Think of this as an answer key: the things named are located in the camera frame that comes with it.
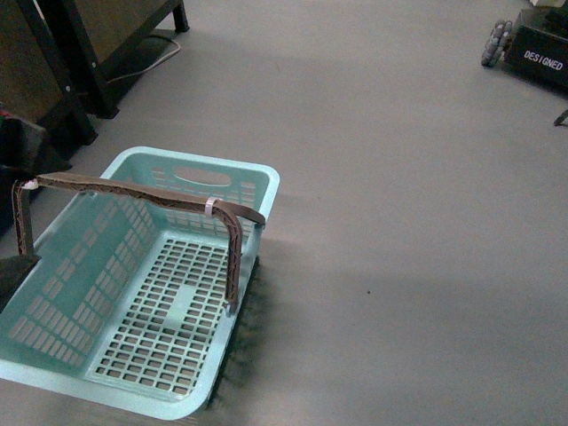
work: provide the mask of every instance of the basket handle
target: basket handle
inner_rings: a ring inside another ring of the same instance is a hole
[[[219,219],[229,232],[229,249],[227,259],[227,281],[225,299],[229,304],[229,312],[237,309],[239,294],[239,273],[241,268],[242,227],[237,216],[249,219],[259,225],[265,225],[264,216],[257,211],[228,201],[196,197],[187,193],[176,193],[150,186],[86,177],[72,173],[50,173],[36,177],[39,186],[67,189],[71,191],[113,193],[128,195],[137,200],[150,201],[165,208],[202,213]],[[26,186],[27,182],[17,181],[12,187],[12,206],[18,251],[21,255],[33,254],[34,242],[30,219],[30,209]]]

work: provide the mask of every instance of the wooden furniture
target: wooden furniture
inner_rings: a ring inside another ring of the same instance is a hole
[[[33,0],[0,0],[0,102],[49,132],[66,128],[73,142],[97,136]],[[12,223],[11,185],[0,173],[0,232]]]
[[[107,88],[111,71],[170,12],[176,31],[189,29],[183,0],[37,0],[85,107],[103,118],[118,112]]]

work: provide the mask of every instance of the white cable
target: white cable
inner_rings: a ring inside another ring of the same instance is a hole
[[[129,77],[133,77],[135,75],[141,75],[141,74],[147,73],[151,69],[156,68],[157,66],[159,66],[160,64],[162,64],[163,62],[165,62],[166,60],[171,58],[172,56],[177,55],[179,53],[179,51],[181,51],[181,46],[179,45],[179,43],[176,42],[175,40],[172,40],[171,38],[164,37],[163,35],[156,35],[156,34],[151,34],[148,37],[161,38],[162,40],[173,43],[173,44],[176,45],[176,49],[174,51],[171,51],[170,53],[166,53],[165,55],[163,55],[161,58],[156,60],[150,67],[144,68],[142,71],[137,71],[135,73],[130,73],[130,74],[127,74],[127,75],[120,75],[118,77],[112,78],[112,79],[108,80],[106,82],[106,84],[118,82],[119,80],[123,80],[125,78],[129,78]]]

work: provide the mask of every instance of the basket handle hole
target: basket handle hole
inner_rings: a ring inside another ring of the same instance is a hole
[[[185,180],[185,182],[190,182],[192,184],[230,186],[232,183],[229,175],[217,171],[178,166],[174,167],[173,172],[177,179]]]

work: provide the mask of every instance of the white zip tie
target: white zip tie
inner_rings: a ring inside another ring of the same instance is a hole
[[[213,216],[213,204],[215,204],[215,201],[217,201],[217,200],[221,200],[221,199],[217,198],[217,197],[209,197],[207,199],[207,202],[205,203],[205,216],[207,216],[207,217]]]
[[[24,186],[22,186],[22,188],[28,189],[29,191],[32,191],[34,189],[39,188],[39,184],[37,183],[37,179],[28,180],[28,182],[26,182],[24,184]]]

